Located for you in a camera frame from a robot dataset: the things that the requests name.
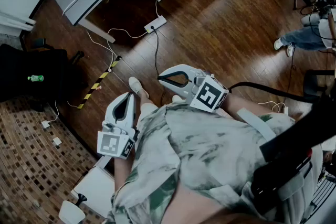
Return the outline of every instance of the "jeans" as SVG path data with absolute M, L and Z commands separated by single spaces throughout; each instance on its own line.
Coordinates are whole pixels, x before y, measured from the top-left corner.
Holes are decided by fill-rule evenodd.
M 313 25 L 312 28 L 317 35 L 320 35 L 318 25 Z M 304 50 L 327 49 L 322 41 L 322 38 L 317 35 L 312 32 L 310 26 L 305 26 L 300 30 L 295 30 L 283 35 L 280 40 L 285 46 L 292 45 L 295 48 L 301 48 Z

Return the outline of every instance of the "green bottle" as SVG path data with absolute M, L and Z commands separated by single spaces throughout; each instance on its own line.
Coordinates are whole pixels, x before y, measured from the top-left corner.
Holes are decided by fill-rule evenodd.
M 32 82 L 35 82 L 35 81 L 43 81 L 43 76 L 35 76 L 35 75 L 32 75 L 31 77 L 28 77 L 28 80 L 32 81 Z

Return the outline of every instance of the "yellow and black caution tape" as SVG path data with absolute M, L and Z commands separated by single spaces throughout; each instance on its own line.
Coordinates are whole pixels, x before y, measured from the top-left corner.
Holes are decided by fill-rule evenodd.
M 119 60 L 121 59 L 120 56 L 118 56 L 116 58 L 116 60 L 111 64 L 111 68 L 115 67 L 116 64 L 119 62 Z M 109 73 L 109 69 L 106 69 L 106 71 L 99 77 L 99 79 L 95 82 L 95 84 L 91 87 L 90 91 L 87 93 L 87 95 L 84 97 L 83 101 L 80 103 L 80 105 L 77 107 L 78 109 L 82 109 L 84 104 L 86 103 L 86 101 L 90 98 L 90 96 L 92 95 L 92 93 L 95 91 L 95 89 L 97 89 L 97 87 L 99 86 L 99 84 L 101 83 L 101 81 L 107 76 L 107 74 Z

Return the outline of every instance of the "person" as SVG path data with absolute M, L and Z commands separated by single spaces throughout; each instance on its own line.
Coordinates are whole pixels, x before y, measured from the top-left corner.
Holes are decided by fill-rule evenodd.
M 297 191 L 261 216 L 250 186 L 254 171 L 265 165 L 259 147 L 266 140 L 237 112 L 246 108 L 276 135 L 294 124 L 292 118 L 230 93 L 222 105 L 226 118 L 192 108 L 178 96 L 158 108 L 138 79 L 131 77 L 129 85 L 140 97 L 140 134 L 135 156 L 114 159 L 108 224 L 300 223 L 317 186 L 321 146 L 313 148 L 309 193 Z
M 292 57 L 295 48 L 304 50 L 326 50 L 336 45 L 336 27 L 332 13 L 328 19 L 321 19 L 319 15 L 308 15 L 302 20 L 304 27 L 287 33 L 274 42 L 274 49 L 286 47 L 286 54 Z

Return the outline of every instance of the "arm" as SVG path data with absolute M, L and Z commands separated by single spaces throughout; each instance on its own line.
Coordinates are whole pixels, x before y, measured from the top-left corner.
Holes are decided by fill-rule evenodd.
M 335 21 L 334 21 L 332 14 L 328 15 L 328 22 L 329 22 L 331 36 L 332 38 L 336 39 L 336 27 L 335 27 Z
M 201 224 L 276 224 L 276 223 L 262 220 L 256 216 L 250 216 L 246 214 L 222 215 L 221 212 L 219 212 L 218 214 L 205 220 Z
M 224 109 L 231 117 L 238 121 L 243 121 L 241 117 L 237 115 L 237 112 L 242 108 L 246 108 L 248 111 L 257 116 L 272 113 L 271 109 L 265 108 L 259 104 L 245 100 L 231 93 L 227 95 L 222 104 L 222 109 Z
M 126 182 L 131 174 L 134 161 L 134 154 L 130 154 L 128 159 L 114 158 L 114 191 L 117 191 Z

